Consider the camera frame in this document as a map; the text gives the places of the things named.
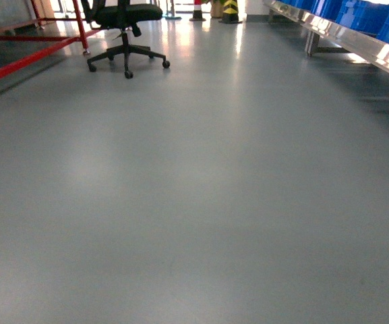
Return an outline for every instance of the red metal frame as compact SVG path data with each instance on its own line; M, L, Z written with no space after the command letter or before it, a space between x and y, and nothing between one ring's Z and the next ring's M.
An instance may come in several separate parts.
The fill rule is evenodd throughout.
M74 12L76 13L76 18L41 18L40 14L37 10L37 6L34 0L31 0L32 8L37 17L35 20L30 20L27 22L22 22L19 24L14 24L11 26L6 26L0 28L0 32L4 32L6 30L13 30L15 28L20 28L24 26L29 26L32 24L42 25L43 22L56 22L56 21L74 21L78 23L79 33L80 35L76 36L0 36L0 41L24 41L24 42L58 42L53 44L46 49L42 49L41 51L37 51L29 56L26 56L22 59L19 59L11 64L8 64L4 67L0 68L0 79L8 76L9 74L16 72L27 65L42 59L43 57L49 56L50 54L66 47L74 42L82 42L83 48L85 51L88 49L88 41L86 40L89 36L97 33L99 30L90 30L85 32L83 19L79 10L79 5L77 0L73 0Z

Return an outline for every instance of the black office chair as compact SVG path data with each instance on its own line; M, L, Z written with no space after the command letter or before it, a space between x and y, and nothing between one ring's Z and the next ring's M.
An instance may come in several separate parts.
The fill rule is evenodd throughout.
M164 69L170 67L170 62L166 60L166 55L152 52L150 47L147 46L129 44L126 33L126 29L131 27L133 35L139 37L142 33L140 32L137 22L160 20L162 17L162 10L158 6L147 3L130 5L129 0L118 0L118 6L106 7L106 0L94 0L91 8L88 0L81 0L81 2L87 23L91 24L95 22L100 25L100 27L93 29L117 28L121 30L122 36L122 45L111 47L110 49L107 49L105 53L91 57L87 60L91 72L97 70L92 62L106 58L112 61L116 55L122 53L124 54L125 77L127 79L133 78L133 72L128 69L128 57L130 53L147 55L151 59L159 57L163 60L162 66Z

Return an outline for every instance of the traffic cone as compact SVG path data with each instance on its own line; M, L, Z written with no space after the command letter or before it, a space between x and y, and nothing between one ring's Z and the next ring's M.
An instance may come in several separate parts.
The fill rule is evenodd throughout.
M202 0L194 0L193 18L189 19L190 22L204 22L206 19L202 16Z
M227 0L224 4L224 11L220 22L223 24L238 24L240 23L238 13L237 0Z

